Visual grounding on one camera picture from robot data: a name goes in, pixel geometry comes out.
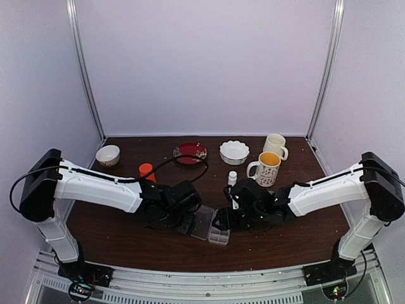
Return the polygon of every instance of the plastic container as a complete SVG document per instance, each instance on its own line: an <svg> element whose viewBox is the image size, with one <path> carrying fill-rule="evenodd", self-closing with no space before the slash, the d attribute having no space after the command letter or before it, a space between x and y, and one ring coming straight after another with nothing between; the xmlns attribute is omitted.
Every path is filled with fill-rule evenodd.
<svg viewBox="0 0 405 304"><path fill-rule="evenodd" d="M211 230L209 231L208 241L211 244L226 246L229 242L230 230L221 231L211 225Z"/></svg>
<svg viewBox="0 0 405 304"><path fill-rule="evenodd" d="M196 211L195 215L196 225L191 232L191 236L206 241L211 231L211 224L214 219L215 211L211 207L202 205Z"/></svg>
<svg viewBox="0 0 405 304"><path fill-rule="evenodd" d="M236 184L237 179L238 179L238 173L236 171L229 171L228 185L229 186L234 186Z"/></svg>

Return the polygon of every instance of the mug handle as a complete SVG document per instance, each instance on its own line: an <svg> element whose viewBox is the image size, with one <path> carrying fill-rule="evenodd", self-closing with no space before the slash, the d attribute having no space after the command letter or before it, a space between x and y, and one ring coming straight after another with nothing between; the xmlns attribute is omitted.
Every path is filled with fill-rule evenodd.
<svg viewBox="0 0 405 304"><path fill-rule="evenodd" d="M249 176L249 174L250 174L250 172L251 172L251 169L252 169L253 167L258 167L258 166L260 166L260 161L252 161L252 162L247 166L247 169L246 169L247 178L256 180L256 179L259 177L259 174L258 174L258 173L255 173L254 175Z"/></svg>
<svg viewBox="0 0 405 304"><path fill-rule="evenodd" d="M287 160L289 157L289 150L286 147L281 147L281 150L284 151L284 156L280 156L281 160Z"/></svg>

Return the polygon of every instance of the metal pole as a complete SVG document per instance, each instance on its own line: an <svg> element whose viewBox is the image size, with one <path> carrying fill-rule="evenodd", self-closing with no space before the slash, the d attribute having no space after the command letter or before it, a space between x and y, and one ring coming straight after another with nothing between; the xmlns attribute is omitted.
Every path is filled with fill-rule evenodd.
<svg viewBox="0 0 405 304"><path fill-rule="evenodd" d="M343 23L343 12L344 12L344 0L336 0L335 4L335 14L333 16L332 22L332 29L330 32L330 41L329 41L329 49L328 49L328 56L327 61L325 63L325 69L323 71L323 76L321 80L321 86L318 93L318 98L316 100L314 113L312 115L311 123L309 125L308 133L306 138L309 142L311 142L316 124L318 123L318 119L321 113L321 109L323 106L323 102L325 101L328 85L330 82L330 76L332 74L332 67L335 61L337 46L339 44L340 33L342 31L342 23Z"/></svg>
<svg viewBox="0 0 405 304"><path fill-rule="evenodd" d="M87 72L86 63L84 60L84 52L82 47L82 40L80 38L80 31L77 20L76 12L76 2L75 0L66 0L66 5L68 8L68 16L70 27L72 29L73 41L75 43L76 55L80 70L80 78L82 79L84 92L86 95L87 103L89 104L90 113L93 118L94 124L96 125L97 132L99 134L100 140L105 140L106 136L104 134L103 126L101 125L100 116L97 111L96 102L94 101L93 92L90 85L89 74Z"/></svg>

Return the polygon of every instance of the white wall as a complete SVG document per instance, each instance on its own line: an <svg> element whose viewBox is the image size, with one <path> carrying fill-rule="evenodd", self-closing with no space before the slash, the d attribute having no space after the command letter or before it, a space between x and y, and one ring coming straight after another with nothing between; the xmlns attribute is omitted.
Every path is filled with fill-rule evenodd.
<svg viewBox="0 0 405 304"><path fill-rule="evenodd" d="M333 172L373 151L405 179L405 2L346 1L315 142ZM354 218L361 205L353 203ZM375 241L395 303L404 303L405 217Z"/></svg>
<svg viewBox="0 0 405 304"><path fill-rule="evenodd" d="M99 140L65 1L1 1L0 41L0 301L21 303L43 242L34 225L10 207L9 188L49 148L88 165Z"/></svg>
<svg viewBox="0 0 405 304"><path fill-rule="evenodd" d="M305 134L335 1L77 1L107 135Z"/></svg>

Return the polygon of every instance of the orange cup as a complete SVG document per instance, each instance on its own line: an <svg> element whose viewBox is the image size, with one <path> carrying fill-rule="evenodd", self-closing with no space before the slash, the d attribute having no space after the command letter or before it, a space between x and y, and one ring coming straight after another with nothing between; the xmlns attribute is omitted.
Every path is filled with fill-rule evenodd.
<svg viewBox="0 0 405 304"><path fill-rule="evenodd" d="M140 176L143 177L145 175L147 175L149 172L153 171L153 166L150 163L143 163L140 167L139 167L139 173ZM156 177L154 176L154 173L152 173L151 175L149 175L148 177L146 177L147 180L149 181L153 181L156 182Z"/></svg>

